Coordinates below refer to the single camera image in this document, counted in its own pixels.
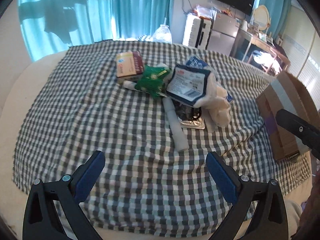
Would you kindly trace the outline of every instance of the purple label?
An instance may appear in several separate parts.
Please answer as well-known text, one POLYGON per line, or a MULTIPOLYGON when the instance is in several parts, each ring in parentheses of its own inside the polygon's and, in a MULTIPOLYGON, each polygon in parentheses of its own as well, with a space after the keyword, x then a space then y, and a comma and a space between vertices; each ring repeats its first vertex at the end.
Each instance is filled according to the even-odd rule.
POLYGON ((264 120, 264 123, 266 125, 268 135, 273 134, 278 129, 276 119, 272 113, 264 120))

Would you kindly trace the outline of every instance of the teal curtain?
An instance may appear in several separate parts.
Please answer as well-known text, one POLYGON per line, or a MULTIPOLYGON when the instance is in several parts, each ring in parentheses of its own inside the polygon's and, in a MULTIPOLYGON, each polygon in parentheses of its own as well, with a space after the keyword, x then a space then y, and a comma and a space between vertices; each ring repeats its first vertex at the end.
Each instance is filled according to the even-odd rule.
POLYGON ((18 0, 33 61, 70 46, 152 35, 170 22, 173 0, 18 0))
POLYGON ((114 0, 116 38, 153 35, 160 24, 169 24, 170 0, 114 0))
POLYGON ((272 37, 277 38, 279 32, 285 26, 291 0, 260 0, 259 5, 265 5, 271 17, 271 25, 268 34, 272 32, 272 37))

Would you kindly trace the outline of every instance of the plush toy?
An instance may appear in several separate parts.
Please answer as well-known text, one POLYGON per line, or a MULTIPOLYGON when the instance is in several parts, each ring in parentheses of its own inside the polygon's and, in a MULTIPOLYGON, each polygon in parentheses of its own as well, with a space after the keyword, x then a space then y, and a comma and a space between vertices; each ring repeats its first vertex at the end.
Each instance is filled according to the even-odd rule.
POLYGON ((217 83, 211 72, 208 77, 206 95, 193 105, 194 108, 202 107, 209 110, 212 120, 220 127, 230 123, 230 103, 227 101, 227 91, 217 83))

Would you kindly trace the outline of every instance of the plastic water bottle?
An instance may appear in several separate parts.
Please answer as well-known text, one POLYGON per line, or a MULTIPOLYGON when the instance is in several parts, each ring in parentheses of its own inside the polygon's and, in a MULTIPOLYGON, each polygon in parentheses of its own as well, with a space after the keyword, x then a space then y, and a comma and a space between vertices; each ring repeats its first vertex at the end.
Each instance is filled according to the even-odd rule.
POLYGON ((172 43, 172 36, 168 25, 161 24, 152 36, 153 42, 172 43))

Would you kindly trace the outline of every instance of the refrigerator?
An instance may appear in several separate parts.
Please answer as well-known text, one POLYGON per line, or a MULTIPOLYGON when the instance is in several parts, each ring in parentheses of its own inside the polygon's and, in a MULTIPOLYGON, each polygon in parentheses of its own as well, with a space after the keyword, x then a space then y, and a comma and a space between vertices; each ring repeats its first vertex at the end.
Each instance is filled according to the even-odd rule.
POLYGON ((230 55, 239 29, 239 23, 233 17, 215 12, 207 50, 230 55))

